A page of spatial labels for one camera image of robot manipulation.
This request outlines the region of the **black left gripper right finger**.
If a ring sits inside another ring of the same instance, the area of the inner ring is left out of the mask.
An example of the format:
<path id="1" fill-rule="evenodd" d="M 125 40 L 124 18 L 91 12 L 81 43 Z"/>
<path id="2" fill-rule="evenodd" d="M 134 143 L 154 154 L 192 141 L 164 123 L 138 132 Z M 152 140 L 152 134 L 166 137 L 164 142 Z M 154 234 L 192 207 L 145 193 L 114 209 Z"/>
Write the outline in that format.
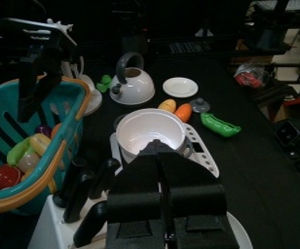
<path id="1" fill-rule="evenodd" d="M 240 249 L 221 180 L 162 142 L 157 143 L 157 166 L 169 248 Z"/>

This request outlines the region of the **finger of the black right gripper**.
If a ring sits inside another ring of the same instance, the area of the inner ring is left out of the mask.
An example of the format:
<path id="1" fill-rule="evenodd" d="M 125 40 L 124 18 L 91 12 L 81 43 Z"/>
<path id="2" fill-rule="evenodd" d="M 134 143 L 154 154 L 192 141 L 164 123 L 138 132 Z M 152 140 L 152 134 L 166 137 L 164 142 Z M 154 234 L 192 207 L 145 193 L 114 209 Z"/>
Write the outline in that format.
<path id="1" fill-rule="evenodd" d="M 19 113 L 18 120 L 25 123 L 29 121 L 34 111 L 34 92 L 37 77 L 39 72 L 41 48 L 30 48 L 26 56 L 21 59 L 19 77 Z"/>
<path id="2" fill-rule="evenodd" d="M 46 76 L 38 83 L 38 98 L 45 99 L 55 86 L 62 82 L 62 60 L 59 49 L 47 49 L 41 57 L 41 67 Z"/>

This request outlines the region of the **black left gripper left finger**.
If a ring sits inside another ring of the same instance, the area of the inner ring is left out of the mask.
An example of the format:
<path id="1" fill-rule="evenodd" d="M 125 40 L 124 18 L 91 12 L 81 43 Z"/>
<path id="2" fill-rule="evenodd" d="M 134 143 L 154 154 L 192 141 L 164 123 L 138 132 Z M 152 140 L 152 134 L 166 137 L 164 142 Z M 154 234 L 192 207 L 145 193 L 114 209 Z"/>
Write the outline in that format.
<path id="1" fill-rule="evenodd" d="M 106 249 L 165 249 L 156 139 L 114 178 L 109 191 Z"/>

